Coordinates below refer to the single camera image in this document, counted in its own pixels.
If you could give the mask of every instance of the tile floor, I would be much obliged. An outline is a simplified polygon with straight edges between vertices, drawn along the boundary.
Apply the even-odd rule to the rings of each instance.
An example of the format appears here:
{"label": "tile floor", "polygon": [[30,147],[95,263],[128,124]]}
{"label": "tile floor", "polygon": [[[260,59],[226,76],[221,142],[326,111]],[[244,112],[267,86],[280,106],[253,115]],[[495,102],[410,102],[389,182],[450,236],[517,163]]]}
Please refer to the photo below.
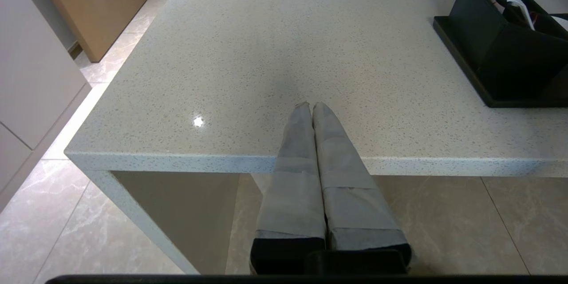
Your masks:
{"label": "tile floor", "polygon": [[[148,0],[101,63],[75,60],[93,89],[0,213],[0,283],[61,274],[181,271],[63,150],[165,0]],[[412,274],[567,274],[568,179],[375,177],[410,244]],[[239,178],[227,274],[248,273],[260,190]]]}

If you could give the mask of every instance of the white speckled countertop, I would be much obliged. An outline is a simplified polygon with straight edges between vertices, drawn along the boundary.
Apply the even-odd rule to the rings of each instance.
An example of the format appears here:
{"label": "white speckled countertop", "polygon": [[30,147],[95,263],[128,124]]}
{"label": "white speckled countertop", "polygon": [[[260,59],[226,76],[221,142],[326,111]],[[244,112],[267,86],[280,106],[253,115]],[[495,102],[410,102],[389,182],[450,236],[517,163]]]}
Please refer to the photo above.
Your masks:
{"label": "white speckled countertop", "polygon": [[453,1],[168,0],[66,154],[84,170],[268,173],[307,100],[372,174],[566,176],[568,109],[487,108],[432,28]]}

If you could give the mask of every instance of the countertop edge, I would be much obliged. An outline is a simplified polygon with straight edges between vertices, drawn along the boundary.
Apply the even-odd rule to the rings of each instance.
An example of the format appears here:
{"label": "countertop edge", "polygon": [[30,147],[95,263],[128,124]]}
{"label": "countertop edge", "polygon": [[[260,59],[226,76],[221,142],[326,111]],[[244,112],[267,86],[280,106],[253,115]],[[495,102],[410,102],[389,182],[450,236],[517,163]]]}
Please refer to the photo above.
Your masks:
{"label": "countertop edge", "polygon": [[[90,171],[272,173],[276,157],[263,155],[112,154],[67,152]],[[566,177],[568,161],[530,158],[363,157],[371,175]]]}

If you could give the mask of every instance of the black tray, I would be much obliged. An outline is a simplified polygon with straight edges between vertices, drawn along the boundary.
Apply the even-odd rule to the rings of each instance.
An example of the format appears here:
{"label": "black tray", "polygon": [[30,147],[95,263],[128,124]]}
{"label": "black tray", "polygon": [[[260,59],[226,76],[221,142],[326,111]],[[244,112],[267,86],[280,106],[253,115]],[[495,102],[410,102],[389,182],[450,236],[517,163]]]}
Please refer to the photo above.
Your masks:
{"label": "black tray", "polygon": [[[566,15],[554,15],[558,17],[566,17]],[[477,94],[481,97],[483,102],[490,108],[550,108],[550,107],[568,107],[568,99],[561,98],[546,98],[538,97],[533,99],[518,99],[518,100],[501,100],[496,99],[489,94],[488,90],[485,89],[483,83],[477,77],[477,74],[472,68],[472,63],[470,63],[465,54],[463,54],[463,49],[460,43],[457,41],[456,36],[453,35],[452,28],[449,25],[449,19],[447,16],[437,16],[434,17],[434,30],[442,39],[442,42],[460,68],[463,73],[467,76],[467,79],[471,82],[471,85],[477,91]]]}

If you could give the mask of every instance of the white cabinet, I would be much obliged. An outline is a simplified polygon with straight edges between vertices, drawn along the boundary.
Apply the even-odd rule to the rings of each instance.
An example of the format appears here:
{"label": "white cabinet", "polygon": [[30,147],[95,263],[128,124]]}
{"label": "white cabinet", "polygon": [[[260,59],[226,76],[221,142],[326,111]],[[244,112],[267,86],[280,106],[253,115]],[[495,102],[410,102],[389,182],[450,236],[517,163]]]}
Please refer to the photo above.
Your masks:
{"label": "white cabinet", "polygon": [[85,78],[32,0],[0,0],[0,122],[36,148]]}
{"label": "white cabinet", "polygon": [[0,0],[0,211],[90,89],[32,0]]}
{"label": "white cabinet", "polygon": [[31,153],[32,150],[0,124],[0,191]]}

